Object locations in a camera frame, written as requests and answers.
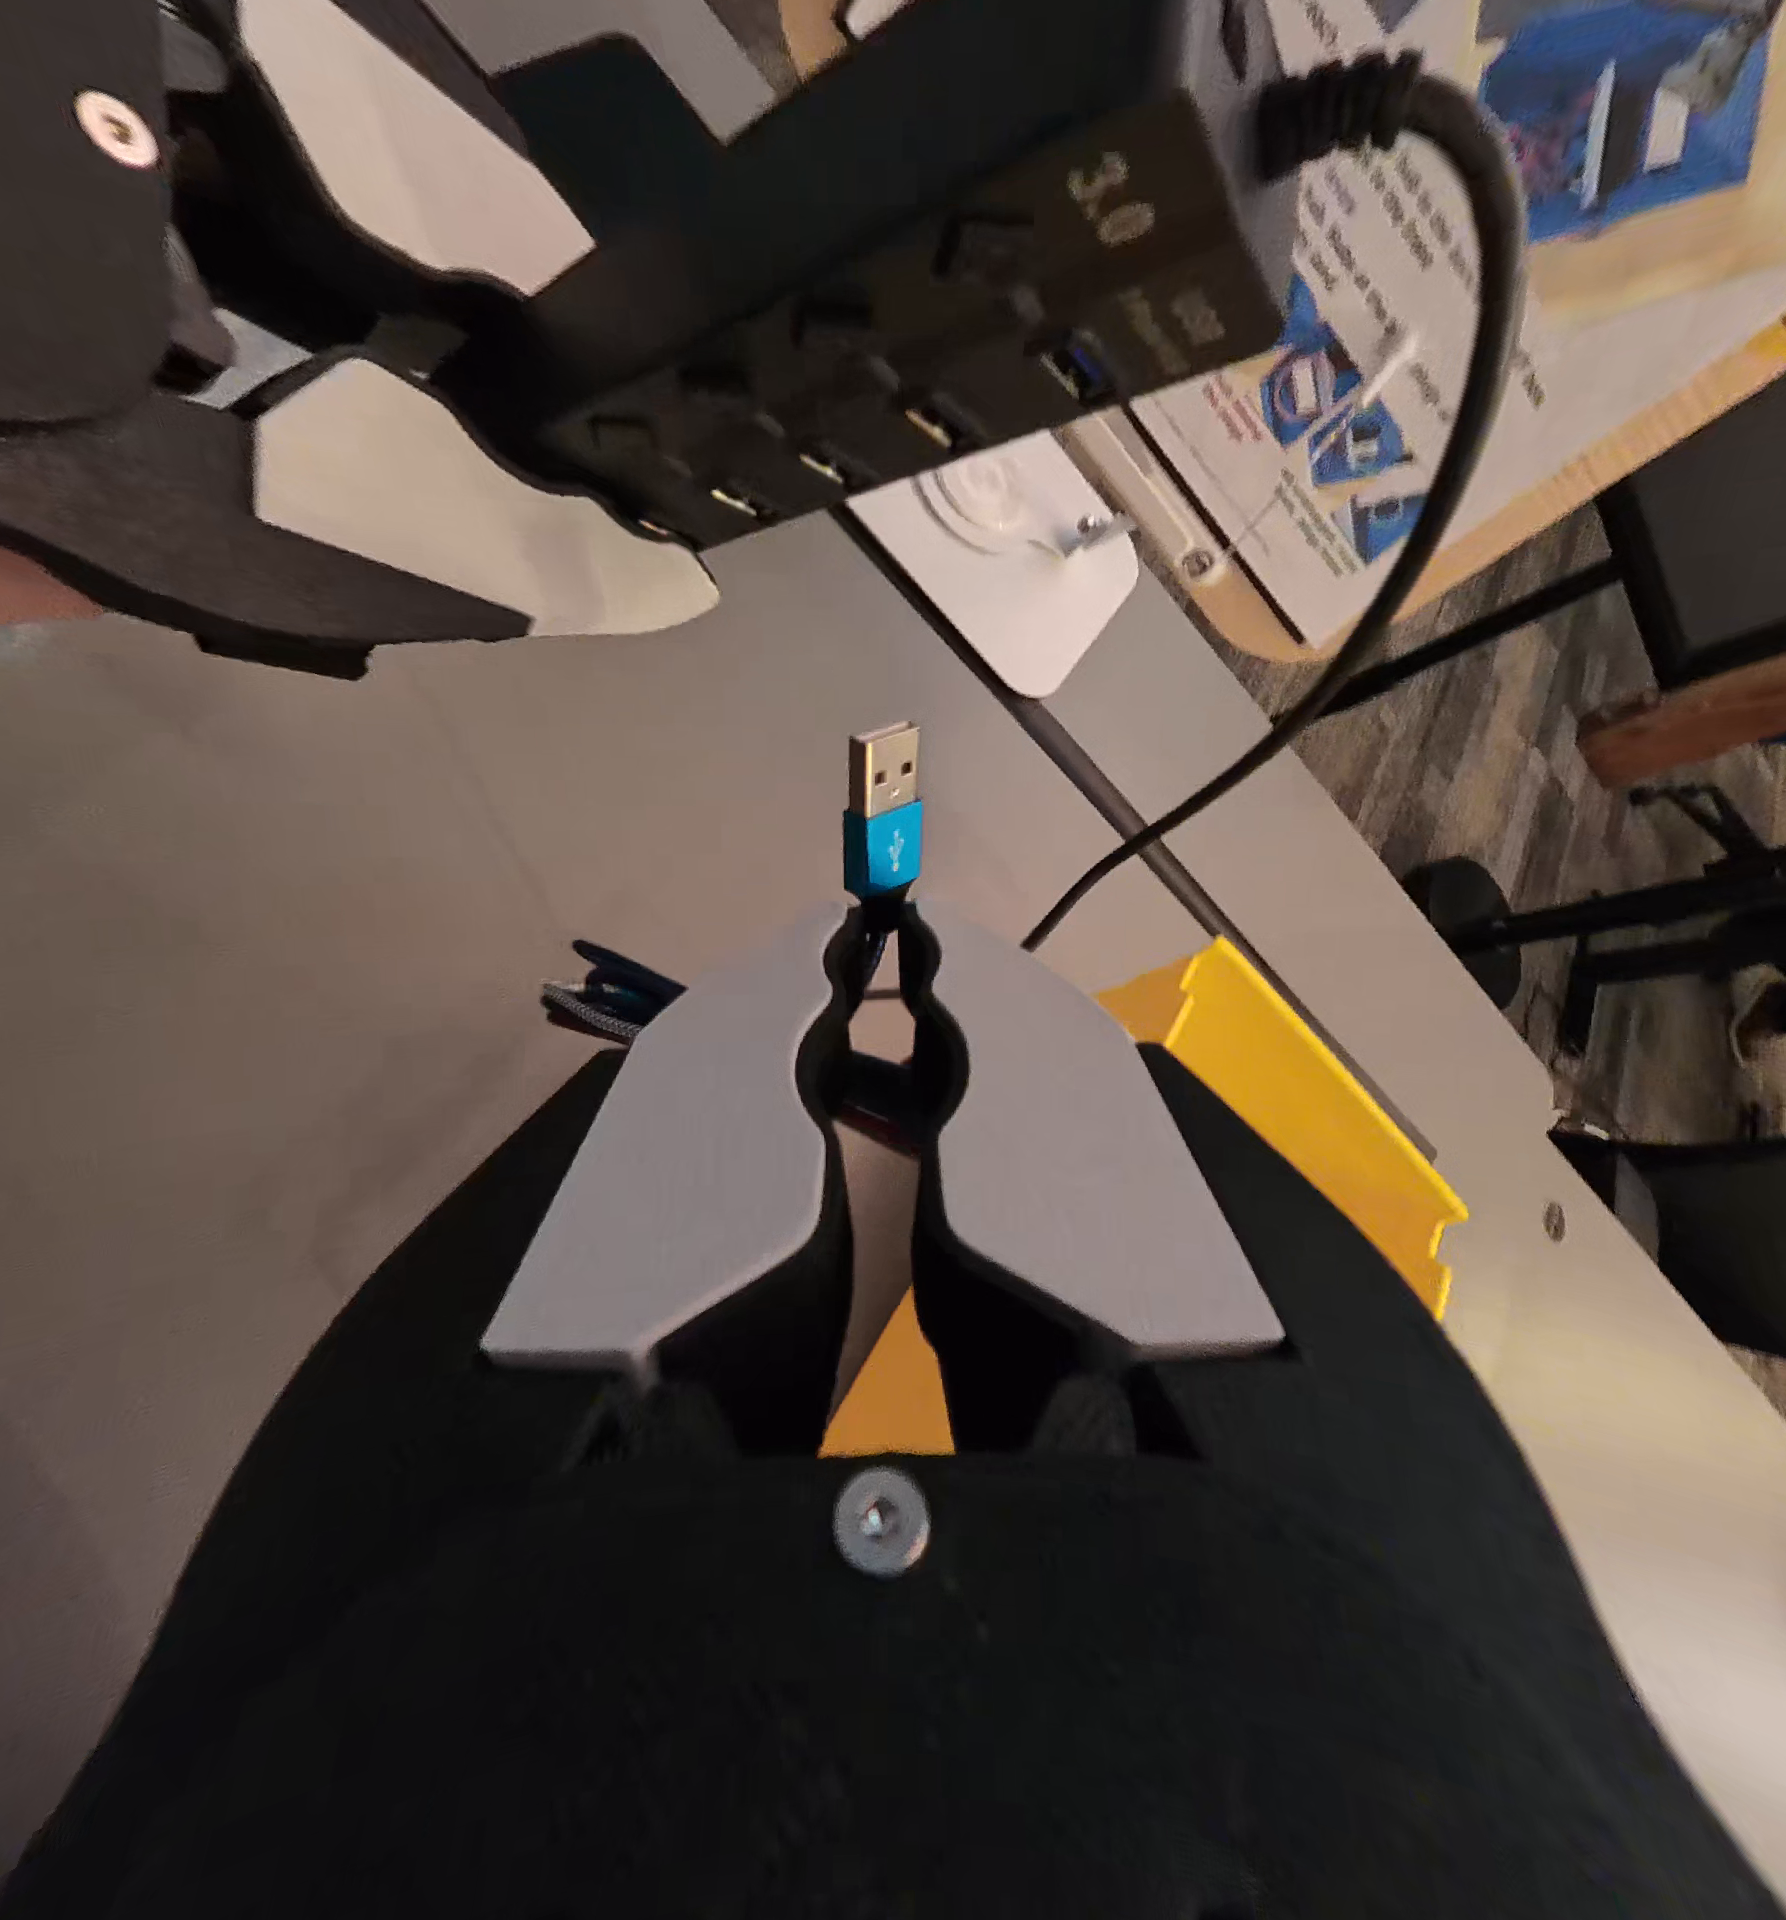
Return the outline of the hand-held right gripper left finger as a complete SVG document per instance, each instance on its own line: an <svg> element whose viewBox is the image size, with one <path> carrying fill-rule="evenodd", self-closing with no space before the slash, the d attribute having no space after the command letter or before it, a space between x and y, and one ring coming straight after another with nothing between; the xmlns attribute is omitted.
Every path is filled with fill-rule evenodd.
<svg viewBox="0 0 1786 1920"><path fill-rule="evenodd" d="M817 904L697 980L631 1045L497 1307L501 1365L650 1372L672 1335L803 1251L826 1203L830 1127L799 1067L845 1014Z"/></svg>

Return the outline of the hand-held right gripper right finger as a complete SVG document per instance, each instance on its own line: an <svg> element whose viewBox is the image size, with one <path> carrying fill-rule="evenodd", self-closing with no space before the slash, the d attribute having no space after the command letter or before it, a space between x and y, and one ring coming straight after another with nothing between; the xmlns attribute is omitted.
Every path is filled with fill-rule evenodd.
<svg viewBox="0 0 1786 1920"><path fill-rule="evenodd" d="M1131 1033L948 905L912 905L913 1061L936 1074L913 1269L1132 1361L1286 1340Z"/></svg>

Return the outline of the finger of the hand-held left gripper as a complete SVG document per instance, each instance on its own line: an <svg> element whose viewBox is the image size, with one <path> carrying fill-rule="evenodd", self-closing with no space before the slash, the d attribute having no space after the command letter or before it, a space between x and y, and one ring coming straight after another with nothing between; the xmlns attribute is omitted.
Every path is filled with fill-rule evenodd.
<svg viewBox="0 0 1786 1920"><path fill-rule="evenodd" d="M683 540L524 472L370 355L315 355L262 383L251 441L262 523L515 611L525 636L667 631L721 603Z"/></svg>
<svg viewBox="0 0 1786 1920"><path fill-rule="evenodd" d="M595 246L427 4L225 6L225 295L437 368Z"/></svg>

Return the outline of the yellow plastic bin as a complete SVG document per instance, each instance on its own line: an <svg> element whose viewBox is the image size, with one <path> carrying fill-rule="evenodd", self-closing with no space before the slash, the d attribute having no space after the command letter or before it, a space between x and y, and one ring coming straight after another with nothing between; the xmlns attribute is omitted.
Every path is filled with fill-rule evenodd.
<svg viewBox="0 0 1786 1920"><path fill-rule="evenodd" d="M1229 938L1146 971L1097 1001L1138 1044L1159 1044L1318 1187L1442 1321L1442 1254L1465 1201L1338 1049ZM945 1384L910 1287L848 1380L824 1457L955 1450Z"/></svg>

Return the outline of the black usb hub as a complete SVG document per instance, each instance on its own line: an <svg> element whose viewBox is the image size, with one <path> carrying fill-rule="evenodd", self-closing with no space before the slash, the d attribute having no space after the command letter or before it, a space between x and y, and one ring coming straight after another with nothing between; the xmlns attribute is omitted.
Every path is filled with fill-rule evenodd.
<svg viewBox="0 0 1786 1920"><path fill-rule="evenodd" d="M1266 4L907 4L535 298L519 429L697 547L1270 348Z"/></svg>

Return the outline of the black round floor base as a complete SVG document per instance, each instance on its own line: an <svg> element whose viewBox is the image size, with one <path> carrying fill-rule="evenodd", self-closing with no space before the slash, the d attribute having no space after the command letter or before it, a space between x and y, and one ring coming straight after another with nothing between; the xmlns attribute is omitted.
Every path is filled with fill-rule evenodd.
<svg viewBox="0 0 1786 1920"><path fill-rule="evenodd" d="M1474 944L1508 918L1500 884L1469 856L1422 862L1401 877L1405 897L1422 911L1465 973L1499 1013L1520 993L1525 960L1514 944Z"/></svg>

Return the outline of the black chair with grey seat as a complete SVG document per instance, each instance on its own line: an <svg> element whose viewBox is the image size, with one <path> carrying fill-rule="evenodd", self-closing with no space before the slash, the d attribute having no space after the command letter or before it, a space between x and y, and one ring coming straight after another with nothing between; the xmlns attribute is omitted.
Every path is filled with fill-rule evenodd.
<svg viewBox="0 0 1786 1920"><path fill-rule="evenodd" d="M1549 1142L1723 1344L1786 1358L1786 1138Z"/></svg>

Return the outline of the black monitor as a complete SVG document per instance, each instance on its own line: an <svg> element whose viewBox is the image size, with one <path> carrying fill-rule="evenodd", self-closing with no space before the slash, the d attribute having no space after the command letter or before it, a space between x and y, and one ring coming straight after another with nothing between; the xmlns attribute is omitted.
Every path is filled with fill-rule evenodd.
<svg viewBox="0 0 1786 1920"><path fill-rule="evenodd" d="M1660 689L1786 653L1786 372L1598 509Z"/></svg>

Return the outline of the printed instruction sheet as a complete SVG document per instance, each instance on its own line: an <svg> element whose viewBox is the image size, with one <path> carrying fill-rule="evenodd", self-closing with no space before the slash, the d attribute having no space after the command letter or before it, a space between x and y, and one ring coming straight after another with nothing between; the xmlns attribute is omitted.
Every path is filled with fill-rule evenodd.
<svg viewBox="0 0 1786 1920"><path fill-rule="evenodd" d="M1268 4L1290 72L1416 49L1504 135L1525 307L1500 414L1441 547L1556 482L1786 307L1786 4ZM1137 400L1211 526L1217 631L1319 656L1416 529L1477 300L1451 164L1409 137L1299 188L1273 348Z"/></svg>

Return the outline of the instruction sheet on stand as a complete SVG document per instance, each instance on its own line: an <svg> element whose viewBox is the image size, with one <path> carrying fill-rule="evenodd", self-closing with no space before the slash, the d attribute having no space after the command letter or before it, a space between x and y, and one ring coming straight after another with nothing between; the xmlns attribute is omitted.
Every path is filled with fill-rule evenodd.
<svg viewBox="0 0 1786 1920"><path fill-rule="evenodd" d="M1733 352L1717 358L1683 387L1652 406L1627 412L1616 428L1568 465L1524 489L1489 518L1450 535L1425 577L1409 589L1399 614L1426 608L1484 567L1578 512L1600 491L1660 456L1786 372L1786 310ZM1240 561L1221 560L1189 575L1185 560L1159 560L1151 567L1168 582L1206 634L1242 654L1283 666L1322 666L1344 646L1352 625L1318 643L1300 640L1268 595Z"/></svg>

